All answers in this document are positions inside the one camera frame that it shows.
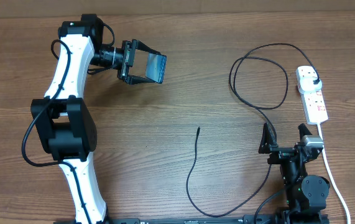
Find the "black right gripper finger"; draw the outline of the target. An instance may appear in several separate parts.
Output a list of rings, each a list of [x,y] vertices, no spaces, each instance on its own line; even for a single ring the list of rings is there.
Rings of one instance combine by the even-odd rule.
[[[260,140],[259,154],[270,154],[277,148],[274,132],[268,123],[264,123],[262,139]]]
[[[306,127],[304,123],[298,126],[298,130],[299,130],[300,139],[302,139],[304,136],[311,136],[310,130]]]

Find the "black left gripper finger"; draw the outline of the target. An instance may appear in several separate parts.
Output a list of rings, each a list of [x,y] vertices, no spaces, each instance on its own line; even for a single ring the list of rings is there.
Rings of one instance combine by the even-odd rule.
[[[135,75],[128,75],[125,79],[125,82],[129,85],[136,85],[140,83],[155,83],[155,80],[152,80],[147,77],[138,77]]]
[[[154,54],[154,55],[160,55],[161,53],[159,51],[156,51],[147,45],[145,45],[143,42],[133,39],[132,40],[132,53],[135,55],[136,51],[140,50],[143,52],[147,52],[148,54]]]

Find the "blue Galaxy smartphone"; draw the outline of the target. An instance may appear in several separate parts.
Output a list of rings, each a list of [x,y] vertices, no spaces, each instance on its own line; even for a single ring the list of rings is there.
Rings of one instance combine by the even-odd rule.
[[[164,80],[165,67],[167,63],[166,55],[148,54],[145,77],[162,84]]]

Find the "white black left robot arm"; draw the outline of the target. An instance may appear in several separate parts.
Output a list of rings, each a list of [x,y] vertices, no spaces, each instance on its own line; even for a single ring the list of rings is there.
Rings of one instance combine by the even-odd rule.
[[[96,14],[58,28],[53,41],[60,44],[55,75],[44,97],[32,100],[33,120],[22,140],[24,160],[37,166],[26,154],[27,139],[36,129],[44,151],[53,158],[43,166],[59,166],[65,174],[75,204],[72,223],[112,222],[94,168],[98,135],[83,99],[87,76],[112,69],[129,85],[162,83],[167,63],[165,55],[136,39],[123,41],[120,48],[103,43],[105,29],[110,26]]]

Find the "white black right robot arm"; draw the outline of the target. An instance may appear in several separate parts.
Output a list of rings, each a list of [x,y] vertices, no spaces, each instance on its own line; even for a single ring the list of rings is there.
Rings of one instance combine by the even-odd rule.
[[[271,195],[258,207],[254,223],[328,223],[321,211],[326,208],[330,182],[319,175],[309,175],[307,162],[314,161],[323,152],[323,140],[313,135],[304,124],[298,126],[300,140],[292,147],[280,147],[273,130],[264,124],[259,153],[267,154],[267,163],[279,165],[284,182],[283,189]],[[287,206],[271,215],[259,217],[262,207],[284,193]]]

